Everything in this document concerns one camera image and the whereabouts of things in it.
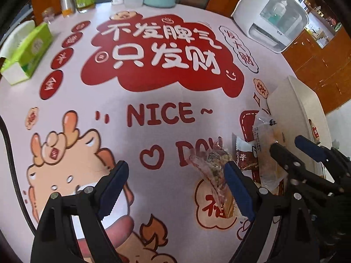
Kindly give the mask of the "operator left hand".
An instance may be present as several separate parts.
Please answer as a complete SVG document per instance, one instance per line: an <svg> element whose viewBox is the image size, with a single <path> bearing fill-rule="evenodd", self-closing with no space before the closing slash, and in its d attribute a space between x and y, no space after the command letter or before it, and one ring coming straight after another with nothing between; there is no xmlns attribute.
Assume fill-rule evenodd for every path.
<svg viewBox="0 0 351 263"><path fill-rule="evenodd" d="M106 229L106 234L108 235L114 248L118 248L122 245L132 234L134 228L134 221L129 215L124 215L119 218L114 224ZM90 250L85 239L78 240L79 247L82 255L87 258L90 257Z"/></svg>

